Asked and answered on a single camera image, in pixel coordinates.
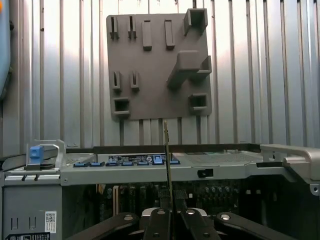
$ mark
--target white label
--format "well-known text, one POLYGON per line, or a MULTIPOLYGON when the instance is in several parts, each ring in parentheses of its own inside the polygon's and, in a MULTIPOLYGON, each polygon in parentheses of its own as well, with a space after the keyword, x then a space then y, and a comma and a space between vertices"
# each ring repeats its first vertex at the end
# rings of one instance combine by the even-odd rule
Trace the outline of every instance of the white label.
POLYGON ((56 211, 46 211, 45 212, 45 222, 44 231, 51 234, 57 232, 57 212, 56 211))

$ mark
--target gray handle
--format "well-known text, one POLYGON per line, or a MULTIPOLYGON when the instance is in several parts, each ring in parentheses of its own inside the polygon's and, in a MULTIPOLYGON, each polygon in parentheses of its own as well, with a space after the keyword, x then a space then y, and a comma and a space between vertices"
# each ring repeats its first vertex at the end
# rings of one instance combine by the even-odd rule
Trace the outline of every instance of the gray handle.
MULTIPOLYGON (((319 179, 320 176, 320 149, 301 146, 287 146, 280 144, 262 144, 260 145, 262 152, 277 152, 283 154, 296 155, 304 158, 309 163, 309 176, 312 180, 319 179)), ((300 161, 300 159, 292 159, 292 162, 300 161)))
POLYGON ((31 146, 54 146, 58 149, 58 154, 55 160, 55 168, 60 169, 67 164, 67 152, 65 142, 58 140, 33 140, 31 146))

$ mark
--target corrugated metal wall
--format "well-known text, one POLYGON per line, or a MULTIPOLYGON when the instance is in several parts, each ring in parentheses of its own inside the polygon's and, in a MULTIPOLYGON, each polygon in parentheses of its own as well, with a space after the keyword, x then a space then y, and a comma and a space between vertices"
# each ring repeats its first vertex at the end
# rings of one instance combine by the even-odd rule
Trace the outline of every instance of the corrugated metal wall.
POLYGON ((163 119, 114 121, 106 17, 207 8, 212 114, 169 119, 171 144, 320 147, 319 3, 313 0, 10 0, 14 75, 2 153, 33 139, 68 147, 158 145, 163 119))

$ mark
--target mounting plate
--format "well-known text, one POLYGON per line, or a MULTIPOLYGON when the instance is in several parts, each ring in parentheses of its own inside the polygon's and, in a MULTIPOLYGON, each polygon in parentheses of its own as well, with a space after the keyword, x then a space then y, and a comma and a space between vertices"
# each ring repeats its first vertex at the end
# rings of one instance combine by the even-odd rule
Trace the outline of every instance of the mounting plate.
POLYGON ((207 25, 206 9, 108 16, 112 117, 139 120, 211 114, 207 25), (197 60, 186 60, 188 56, 197 60), (190 107, 192 96, 205 99, 194 100, 190 107))

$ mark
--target black plastic arm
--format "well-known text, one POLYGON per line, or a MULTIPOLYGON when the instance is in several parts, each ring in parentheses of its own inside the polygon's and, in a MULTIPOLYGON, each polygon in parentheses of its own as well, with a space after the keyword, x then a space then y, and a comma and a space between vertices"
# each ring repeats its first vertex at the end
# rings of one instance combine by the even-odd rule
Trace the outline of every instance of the black plastic arm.
POLYGON ((121 236, 132 232, 134 226, 139 225, 139 217, 133 213, 122 212, 116 216, 110 217, 92 227, 73 235, 66 240, 102 240, 110 235, 121 236))
POLYGON ((234 239, 295 240, 295 238, 231 212, 217 214, 214 226, 234 239))

